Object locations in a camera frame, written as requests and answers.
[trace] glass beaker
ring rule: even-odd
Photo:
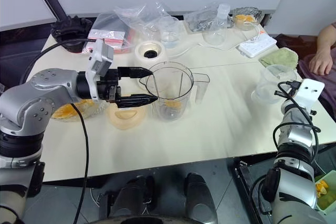
[[[193,85],[197,85],[196,103],[201,103],[210,78],[207,74],[192,73],[177,62],[162,62],[150,68],[153,75],[140,79],[148,92],[158,97],[153,107],[163,120],[173,121],[181,117],[190,97]]]
[[[180,40],[180,23],[177,18],[167,16],[159,19],[158,28],[161,35],[161,43],[165,48],[173,48]]]
[[[282,81],[296,81],[297,76],[293,69],[283,65],[271,65],[261,71],[260,80],[256,89],[252,92],[252,100],[259,103],[277,103],[281,97],[274,95],[278,88],[278,83]],[[288,91],[289,85],[282,85]]]

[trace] white power strip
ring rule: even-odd
[[[252,40],[243,42],[238,46],[238,50],[249,58],[257,56],[259,53],[267,50],[277,43],[277,41],[268,34],[260,34],[256,42],[250,41]]]

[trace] white table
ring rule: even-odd
[[[175,51],[195,42],[204,44],[201,34],[187,37]],[[234,45],[239,42],[239,38],[229,30],[227,43]],[[49,37],[45,48],[54,43],[54,39]],[[132,59],[133,54],[114,55],[112,67],[132,66]],[[220,51],[200,46],[174,59],[193,68],[193,72],[209,75],[211,82],[203,103],[195,105],[193,90],[185,114],[174,122],[156,119],[151,106],[147,105],[147,115],[142,124],[126,131],[111,125],[105,113],[86,119],[90,150],[88,175],[275,151],[272,132],[282,120],[281,102],[260,105],[251,100],[250,94],[263,69],[257,60],[243,57],[236,49]],[[83,71],[87,61],[87,55],[71,54],[58,47],[36,62],[30,76],[46,68]],[[135,80],[129,78],[122,79],[119,84],[123,94],[144,92]],[[320,143],[335,141],[334,121],[319,102],[313,109],[318,112],[313,117],[314,124],[322,130]],[[51,119],[43,146],[41,160],[46,163],[45,182],[83,177],[85,139],[79,122],[64,123]]]

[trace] green container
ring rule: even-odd
[[[319,201],[316,205],[316,208],[319,211],[327,215],[336,210],[336,197],[335,197],[336,196],[336,170],[331,170],[329,173],[325,174],[322,178],[316,181],[315,184],[319,183],[321,180],[324,180],[328,184],[326,196],[328,195],[329,192],[332,192],[333,198],[334,198],[334,201],[332,203],[327,204],[327,207],[324,209],[322,209],[319,206]]]

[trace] plastic bag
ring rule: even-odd
[[[169,16],[159,2],[131,8],[116,7],[114,11],[123,22],[140,32],[146,40],[160,38],[156,22],[162,17]]]
[[[134,47],[135,31],[125,24],[114,12],[101,13],[93,23],[89,39],[104,39],[105,44],[114,48],[115,54],[129,52]],[[83,53],[89,52],[94,42],[88,42]]]
[[[217,16],[219,4],[218,2],[212,2],[201,10],[183,15],[189,32],[197,33],[200,31],[209,31]],[[229,27],[233,26],[233,22],[229,17],[227,23]]]

